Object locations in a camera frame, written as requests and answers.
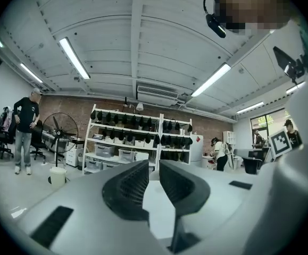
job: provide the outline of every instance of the white floor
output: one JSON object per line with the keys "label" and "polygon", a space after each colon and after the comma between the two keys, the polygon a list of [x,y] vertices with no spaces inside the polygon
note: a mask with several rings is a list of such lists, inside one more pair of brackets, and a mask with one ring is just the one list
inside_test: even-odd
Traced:
{"label": "white floor", "polygon": [[[50,195],[53,190],[48,183],[49,169],[55,166],[54,154],[42,149],[46,155],[46,164],[43,164],[43,158],[31,155],[32,175],[27,175],[23,162],[21,163],[21,173],[14,173],[14,159],[4,154],[4,158],[0,160],[0,214],[17,220],[27,209],[35,205]],[[58,167],[63,167],[62,162],[58,162]],[[65,169],[68,171],[66,177],[71,181],[81,177],[82,173],[77,168],[67,165]]]}

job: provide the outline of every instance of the white shirt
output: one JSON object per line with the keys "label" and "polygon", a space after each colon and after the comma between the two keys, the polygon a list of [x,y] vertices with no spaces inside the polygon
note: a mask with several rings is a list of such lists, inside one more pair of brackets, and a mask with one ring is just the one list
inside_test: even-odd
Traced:
{"label": "white shirt", "polygon": [[223,157],[226,154],[226,145],[223,142],[217,142],[215,144],[214,152],[218,152],[217,159]]}

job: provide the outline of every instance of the black chair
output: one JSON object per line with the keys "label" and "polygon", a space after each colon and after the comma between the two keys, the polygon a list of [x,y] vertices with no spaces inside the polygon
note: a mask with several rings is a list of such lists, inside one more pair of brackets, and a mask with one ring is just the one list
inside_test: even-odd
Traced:
{"label": "black chair", "polygon": [[40,151],[41,148],[46,148],[46,145],[43,143],[43,140],[41,138],[42,131],[43,123],[41,120],[39,120],[37,125],[32,130],[31,146],[33,146],[36,150],[33,150],[31,154],[36,154],[35,160],[37,159],[37,155],[42,156],[45,163],[46,156],[43,154],[43,152]]}
{"label": "black chair", "polygon": [[4,153],[10,154],[12,158],[14,158],[14,154],[12,153],[12,150],[9,149],[8,145],[12,145],[14,142],[15,130],[16,123],[14,116],[12,116],[12,122],[8,131],[5,131],[3,127],[0,126],[0,159],[3,159]]}

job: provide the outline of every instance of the black t-shirt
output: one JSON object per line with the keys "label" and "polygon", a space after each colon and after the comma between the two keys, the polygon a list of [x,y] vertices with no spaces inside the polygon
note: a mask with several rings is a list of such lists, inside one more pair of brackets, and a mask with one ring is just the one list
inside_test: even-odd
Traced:
{"label": "black t-shirt", "polygon": [[257,135],[256,136],[256,141],[255,141],[255,144],[257,145],[257,144],[259,144],[259,143],[261,143],[261,146],[256,146],[255,148],[262,148],[262,137],[261,137],[261,135]]}
{"label": "black t-shirt", "polygon": [[287,132],[287,136],[290,139],[291,146],[292,146],[293,149],[297,148],[298,146],[300,146],[303,143],[302,139],[299,135],[299,132],[296,131],[296,130],[293,133]]}
{"label": "black t-shirt", "polygon": [[21,107],[21,112],[19,115],[20,123],[16,129],[24,133],[31,133],[32,129],[30,129],[30,124],[33,122],[34,114],[36,114],[36,116],[39,115],[38,104],[32,102],[30,98],[24,97],[14,104],[15,114],[18,107]]}

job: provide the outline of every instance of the ceiling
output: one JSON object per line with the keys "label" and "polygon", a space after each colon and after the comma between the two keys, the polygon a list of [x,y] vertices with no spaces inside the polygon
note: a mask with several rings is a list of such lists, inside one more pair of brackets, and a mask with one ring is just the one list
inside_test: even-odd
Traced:
{"label": "ceiling", "polygon": [[[207,0],[207,7],[213,7]],[[179,94],[180,109],[232,117],[239,109],[282,99],[292,87],[272,48],[296,59],[296,24],[270,34],[227,33],[205,21],[202,0],[13,0],[0,18],[0,56],[48,94],[136,99],[139,84]],[[68,37],[84,80],[59,45]],[[23,62],[44,83],[19,68]],[[232,69],[200,96],[190,94],[224,62]]]}

